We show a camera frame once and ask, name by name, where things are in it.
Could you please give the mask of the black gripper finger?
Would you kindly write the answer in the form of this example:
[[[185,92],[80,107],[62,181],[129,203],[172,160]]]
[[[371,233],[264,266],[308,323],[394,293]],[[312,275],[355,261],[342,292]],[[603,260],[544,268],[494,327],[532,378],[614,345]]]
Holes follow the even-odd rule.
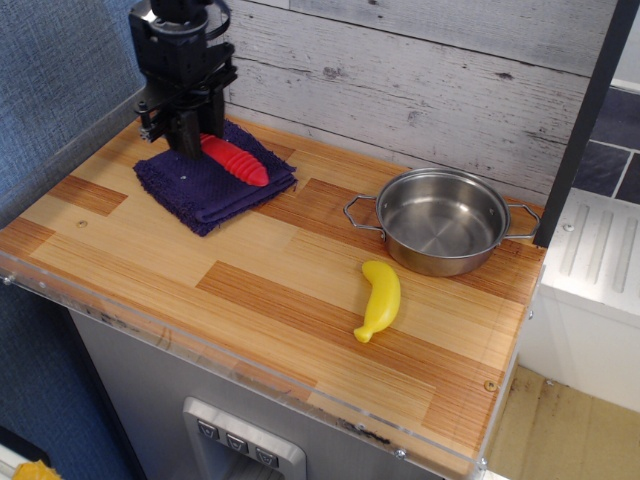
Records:
[[[177,112],[170,124],[169,146],[192,160],[202,157],[199,119],[195,111]]]
[[[201,134],[222,138],[225,122],[224,93],[212,90],[204,92],[202,102],[197,107],[197,116]]]

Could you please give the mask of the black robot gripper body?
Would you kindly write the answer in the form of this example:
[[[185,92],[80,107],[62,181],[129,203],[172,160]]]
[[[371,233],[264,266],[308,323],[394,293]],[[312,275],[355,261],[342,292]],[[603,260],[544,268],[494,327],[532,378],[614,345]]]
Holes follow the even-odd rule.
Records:
[[[177,112],[197,113],[204,92],[224,93],[237,78],[234,46],[222,39],[231,11],[224,1],[139,1],[128,21],[146,80],[135,100],[141,137],[169,143]]]

